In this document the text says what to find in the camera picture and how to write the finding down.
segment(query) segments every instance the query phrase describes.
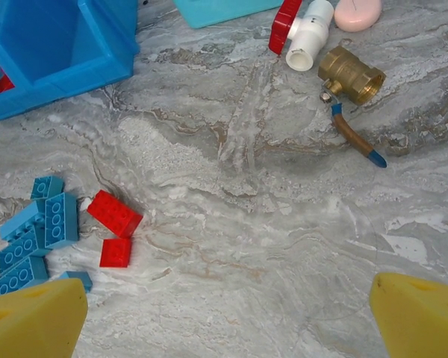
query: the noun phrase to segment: white pvc valve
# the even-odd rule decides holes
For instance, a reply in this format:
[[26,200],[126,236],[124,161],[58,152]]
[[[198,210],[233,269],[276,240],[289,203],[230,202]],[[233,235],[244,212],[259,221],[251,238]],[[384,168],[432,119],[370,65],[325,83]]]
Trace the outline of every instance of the white pvc valve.
[[296,17],[287,38],[292,40],[285,60],[291,69],[308,71],[329,38],[334,7],[327,0],[313,0],[302,19]]

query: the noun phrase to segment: valve handle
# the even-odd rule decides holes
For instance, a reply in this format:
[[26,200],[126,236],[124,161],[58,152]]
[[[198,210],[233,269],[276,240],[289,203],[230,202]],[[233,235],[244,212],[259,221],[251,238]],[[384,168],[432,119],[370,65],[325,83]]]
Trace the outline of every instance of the valve handle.
[[287,41],[290,27],[299,12],[302,0],[284,0],[272,23],[269,38],[270,51],[281,54]]

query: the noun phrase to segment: blue lego brick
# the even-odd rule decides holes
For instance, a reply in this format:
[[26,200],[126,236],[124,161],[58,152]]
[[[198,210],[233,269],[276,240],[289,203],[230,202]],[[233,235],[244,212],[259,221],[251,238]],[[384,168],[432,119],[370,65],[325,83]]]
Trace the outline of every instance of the blue lego brick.
[[43,258],[29,256],[0,277],[0,295],[40,285],[48,279]]
[[220,22],[269,10],[283,0],[173,0],[191,28],[203,28]]
[[86,271],[65,271],[58,280],[62,278],[79,278],[84,286],[84,291],[88,293],[93,288],[93,282]]
[[0,69],[15,86],[0,119],[132,76],[136,24],[137,0],[0,0]]
[[78,241],[76,198],[63,192],[45,201],[45,248],[64,248]]
[[34,201],[0,227],[0,237],[12,242],[25,235],[33,226],[45,226],[45,202]]
[[28,256],[44,257],[48,252],[50,250],[45,248],[45,229],[33,227],[20,239],[0,251],[0,274],[4,274]]
[[56,196],[63,191],[63,185],[64,182],[59,177],[55,177],[54,175],[35,178],[30,199],[48,199]]

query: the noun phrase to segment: pink soap bar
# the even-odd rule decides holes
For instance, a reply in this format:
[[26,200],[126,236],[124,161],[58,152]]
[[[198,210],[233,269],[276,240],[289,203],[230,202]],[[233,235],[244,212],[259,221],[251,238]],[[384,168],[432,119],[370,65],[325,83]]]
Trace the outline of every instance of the pink soap bar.
[[372,26],[382,13],[382,0],[340,0],[335,8],[335,24],[346,32]]

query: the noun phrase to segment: lego stud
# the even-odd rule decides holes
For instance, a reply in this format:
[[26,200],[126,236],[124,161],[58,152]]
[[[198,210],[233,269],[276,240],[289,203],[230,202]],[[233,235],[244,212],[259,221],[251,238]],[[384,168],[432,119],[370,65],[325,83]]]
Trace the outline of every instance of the lego stud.
[[7,285],[1,285],[0,286],[0,295],[5,295],[8,293],[8,286]]
[[25,240],[25,242],[23,243],[23,248],[26,251],[30,251],[32,247],[33,247],[33,241],[30,239]]
[[8,286],[9,286],[11,289],[15,289],[15,288],[18,286],[18,278],[16,278],[16,277],[12,277],[12,278],[10,279],[10,282],[8,283]]
[[62,220],[61,220],[61,215],[60,214],[53,215],[53,217],[52,217],[52,224],[53,225],[59,225],[61,222],[62,222]]
[[56,214],[61,211],[61,205],[60,203],[54,203],[52,206],[52,213]]
[[20,271],[20,273],[18,273],[18,278],[20,279],[20,281],[25,281],[28,279],[28,270],[27,269],[23,269]]
[[61,236],[61,227],[59,227],[59,226],[53,227],[52,236],[54,238],[58,239]]
[[43,193],[45,192],[45,190],[46,190],[46,184],[45,184],[45,183],[40,183],[40,184],[38,184],[38,186],[37,186],[37,191],[38,191],[40,194],[43,194]]
[[39,214],[35,217],[35,222],[44,222],[45,216],[43,214]]
[[4,261],[5,261],[5,263],[8,264],[8,265],[11,264],[12,261],[13,261],[13,254],[12,254],[11,252],[8,252],[8,253],[5,255]]
[[21,257],[23,255],[23,247],[22,246],[15,247],[15,250],[13,250],[13,254],[15,255],[15,257]]

